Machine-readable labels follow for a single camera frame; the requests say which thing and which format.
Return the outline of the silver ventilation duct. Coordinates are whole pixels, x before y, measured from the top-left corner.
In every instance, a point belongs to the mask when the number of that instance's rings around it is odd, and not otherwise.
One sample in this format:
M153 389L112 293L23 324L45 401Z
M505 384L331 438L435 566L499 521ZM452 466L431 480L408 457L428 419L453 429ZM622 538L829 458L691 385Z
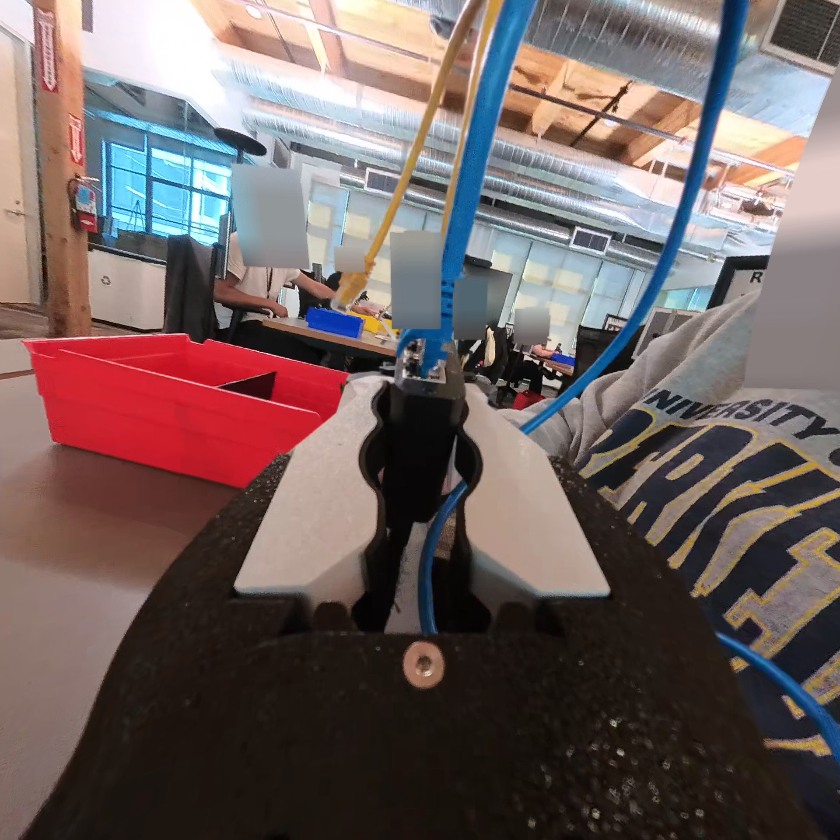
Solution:
M720 1L538 2L524 42L700 102ZM838 2L752 1L726 110L807 136L838 66Z
M425 106L357 82L334 80L224 46L215 78L248 97L244 121L314 149L399 172ZM593 223L663 243L682 193L679 182L551 141L497 128L482 193L542 214ZM784 196L747 186L701 189L683 245L698 254L756 253L773 245Z

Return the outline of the wooden post with red signs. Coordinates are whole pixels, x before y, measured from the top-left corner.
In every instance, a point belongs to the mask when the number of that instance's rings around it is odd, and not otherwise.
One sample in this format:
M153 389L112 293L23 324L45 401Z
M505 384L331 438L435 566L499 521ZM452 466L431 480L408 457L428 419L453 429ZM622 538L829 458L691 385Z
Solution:
M35 122L46 310L52 338L91 334L88 235L75 216L86 186L81 2L34 1Z

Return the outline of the black office chair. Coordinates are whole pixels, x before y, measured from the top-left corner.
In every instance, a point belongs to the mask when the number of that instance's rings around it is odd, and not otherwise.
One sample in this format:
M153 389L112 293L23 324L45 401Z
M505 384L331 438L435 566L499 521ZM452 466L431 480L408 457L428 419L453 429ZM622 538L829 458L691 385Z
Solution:
M164 333L182 333L195 343L214 338L214 282L219 246L187 235L168 237L164 274Z

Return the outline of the blue plastic bin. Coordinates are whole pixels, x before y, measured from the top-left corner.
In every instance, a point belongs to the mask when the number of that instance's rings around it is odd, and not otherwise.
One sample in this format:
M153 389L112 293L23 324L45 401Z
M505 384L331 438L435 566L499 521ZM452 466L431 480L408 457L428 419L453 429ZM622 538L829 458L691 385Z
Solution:
M310 308L306 322L310 329L354 340L358 340L364 331L362 316L330 308Z

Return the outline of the office desk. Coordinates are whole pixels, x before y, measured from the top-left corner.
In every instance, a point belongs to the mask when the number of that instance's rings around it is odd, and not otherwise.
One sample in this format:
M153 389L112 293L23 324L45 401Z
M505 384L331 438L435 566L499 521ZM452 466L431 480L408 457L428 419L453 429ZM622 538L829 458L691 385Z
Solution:
M387 359L396 358L397 341L384 335L362 331L358 338L313 329L299 318L263 318L263 327L299 338L307 345L321 350L342 353L352 357Z

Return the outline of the white recycling cabinet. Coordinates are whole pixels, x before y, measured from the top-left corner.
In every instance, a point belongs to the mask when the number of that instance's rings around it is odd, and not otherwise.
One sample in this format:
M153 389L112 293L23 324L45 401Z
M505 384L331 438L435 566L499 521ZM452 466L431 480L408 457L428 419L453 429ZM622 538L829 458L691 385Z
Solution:
M88 270L93 320L145 333L163 330L165 262L91 248Z

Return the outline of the red plastic bin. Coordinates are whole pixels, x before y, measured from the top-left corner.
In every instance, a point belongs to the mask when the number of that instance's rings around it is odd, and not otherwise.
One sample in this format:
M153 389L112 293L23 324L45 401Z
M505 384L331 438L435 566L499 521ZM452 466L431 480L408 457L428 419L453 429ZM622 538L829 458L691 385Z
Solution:
M236 488L329 420L348 379L180 333L24 346L55 443Z

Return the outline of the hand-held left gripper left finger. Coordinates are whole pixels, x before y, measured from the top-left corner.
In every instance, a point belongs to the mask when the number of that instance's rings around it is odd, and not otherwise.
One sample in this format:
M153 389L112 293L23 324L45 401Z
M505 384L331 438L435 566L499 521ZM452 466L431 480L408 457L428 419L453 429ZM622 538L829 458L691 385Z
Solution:
M361 450L385 381L350 381L329 420L291 452L234 583L242 596L298 596L352 606L365 591L363 553L378 525Z

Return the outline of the red fire extinguisher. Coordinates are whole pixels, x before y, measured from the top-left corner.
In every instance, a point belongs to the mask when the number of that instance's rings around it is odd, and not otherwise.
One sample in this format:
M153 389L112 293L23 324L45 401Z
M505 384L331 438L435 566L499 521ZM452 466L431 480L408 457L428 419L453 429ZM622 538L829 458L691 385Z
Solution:
M99 234L98 196L90 180L79 176L71 178L67 192L73 227L88 235Z

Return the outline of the grey printed sweatshirt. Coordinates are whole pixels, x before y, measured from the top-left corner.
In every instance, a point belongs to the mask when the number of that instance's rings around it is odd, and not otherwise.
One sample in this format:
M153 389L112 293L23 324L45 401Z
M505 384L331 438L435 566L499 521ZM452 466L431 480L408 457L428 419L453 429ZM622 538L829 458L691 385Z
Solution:
M656 548L716 632L774 662L838 724L838 393L744 384L759 299L751 292L654 339L530 438ZM715 647L818 836L838 838L829 741L794 696ZM713 781L701 804L674 802L672 784L643 780L647 739L630 724L608 717L606 732L568 749L609 781L543 824L618 838L650 814L658 825L645 838L677 838L683 826L712 838L701 827L707 803L734 805L732 795ZM585 748L595 748L586 759Z

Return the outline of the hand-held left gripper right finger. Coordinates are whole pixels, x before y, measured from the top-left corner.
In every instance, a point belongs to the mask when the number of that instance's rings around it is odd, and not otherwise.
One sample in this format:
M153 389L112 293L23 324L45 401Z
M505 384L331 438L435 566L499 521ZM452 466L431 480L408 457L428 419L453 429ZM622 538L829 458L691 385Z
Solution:
M465 388L456 446L469 592L489 610L611 592L544 450Z

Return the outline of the office window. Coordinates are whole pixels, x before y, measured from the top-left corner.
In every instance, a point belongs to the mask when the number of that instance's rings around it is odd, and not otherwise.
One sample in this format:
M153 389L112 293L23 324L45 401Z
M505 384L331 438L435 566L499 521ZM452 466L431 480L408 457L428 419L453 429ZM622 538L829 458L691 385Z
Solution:
M228 211L235 152L214 139L85 109L88 173L114 234L190 235L209 245Z

